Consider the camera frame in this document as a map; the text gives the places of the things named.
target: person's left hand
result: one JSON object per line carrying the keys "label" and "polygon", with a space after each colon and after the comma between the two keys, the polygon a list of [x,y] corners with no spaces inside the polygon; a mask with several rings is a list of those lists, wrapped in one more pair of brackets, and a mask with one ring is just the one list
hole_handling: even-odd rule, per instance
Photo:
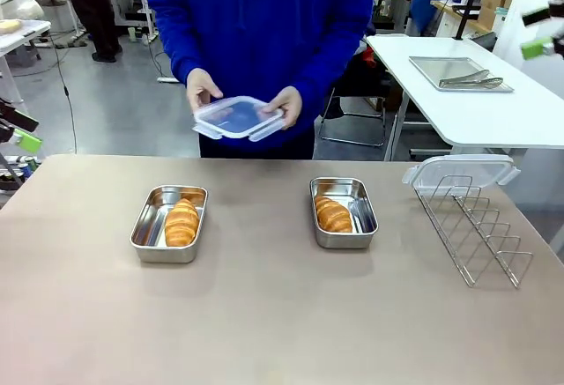
{"label": "person's left hand", "polygon": [[294,126],[298,120],[301,113],[301,104],[300,92],[296,87],[289,86],[282,90],[263,111],[270,113],[279,107],[284,110],[284,121],[286,122],[284,130],[287,130]]}

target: transparent lid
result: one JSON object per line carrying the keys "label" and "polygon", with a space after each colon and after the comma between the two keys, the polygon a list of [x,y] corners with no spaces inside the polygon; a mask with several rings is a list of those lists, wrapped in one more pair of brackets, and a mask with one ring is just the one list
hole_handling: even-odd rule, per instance
{"label": "transparent lid", "polygon": [[194,130],[216,140],[222,137],[262,140],[285,125],[283,111],[266,114],[263,112],[266,105],[247,96],[218,100],[194,113]]}
{"label": "transparent lid", "polygon": [[427,159],[408,169],[403,181],[427,194],[453,188],[484,188],[495,183],[505,185],[520,172],[509,156],[460,154]]}

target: floor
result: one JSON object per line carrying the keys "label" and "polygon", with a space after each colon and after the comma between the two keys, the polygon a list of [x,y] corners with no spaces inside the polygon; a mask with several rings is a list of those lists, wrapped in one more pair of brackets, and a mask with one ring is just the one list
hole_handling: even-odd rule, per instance
{"label": "floor", "polygon": [[[71,30],[66,6],[44,8],[53,31]],[[63,92],[63,81],[70,93],[74,114],[77,152],[169,157],[198,157],[197,134],[192,131],[185,91],[181,85],[160,84],[160,74],[147,46],[121,38],[123,54],[113,64],[94,63],[87,48],[41,49],[41,61],[28,69],[14,68],[12,74],[29,113],[40,121],[37,135],[44,139],[44,155],[74,152],[71,108]],[[152,54],[162,48],[152,44]],[[60,68],[56,68],[56,58]],[[158,62],[170,75],[166,55]],[[358,99],[344,99],[345,110],[371,113]],[[388,114],[386,137],[394,114]],[[382,140],[382,122],[374,119],[340,118],[327,121],[325,134],[357,141],[378,143]],[[433,132],[404,133],[397,150],[397,160],[409,160],[409,149],[441,148],[445,144]],[[385,147],[373,148],[332,143],[318,139],[316,159],[382,160]],[[547,241],[559,231],[564,209],[543,210],[542,206],[520,207],[529,221]]]}

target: baking tray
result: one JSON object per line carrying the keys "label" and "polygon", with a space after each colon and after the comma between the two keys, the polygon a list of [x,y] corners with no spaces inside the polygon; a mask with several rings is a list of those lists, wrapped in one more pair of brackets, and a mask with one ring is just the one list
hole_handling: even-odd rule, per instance
{"label": "baking tray", "polygon": [[[514,91],[514,89],[505,82],[491,89],[476,87],[442,88],[439,86],[442,79],[464,77],[484,70],[484,68],[475,63],[470,57],[411,56],[409,60],[433,87],[440,92],[512,93]],[[495,77],[495,73],[492,72],[487,76],[487,78]]]}
{"label": "baking tray", "polygon": [[[167,247],[165,219],[182,198],[195,206],[200,218],[196,238],[186,247]],[[149,193],[131,233],[131,245],[142,262],[148,263],[190,263],[196,258],[208,192],[200,187],[162,185]]]}
{"label": "baking tray", "polygon": [[[361,181],[354,178],[315,178],[309,188],[317,244],[333,249],[364,249],[370,246],[378,230],[378,221]],[[329,233],[319,226],[314,201],[317,196],[328,197],[349,210],[352,233]]]}

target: tongs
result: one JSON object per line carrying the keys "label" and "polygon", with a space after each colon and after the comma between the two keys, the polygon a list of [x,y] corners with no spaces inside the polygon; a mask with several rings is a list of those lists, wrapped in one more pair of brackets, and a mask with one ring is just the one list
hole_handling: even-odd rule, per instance
{"label": "tongs", "polygon": [[503,84],[503,78],[488,78],[489,70],[479,70],[470,75],[456,78],[445,78],[439,81],[440,88],[486,88],[488,90]]}

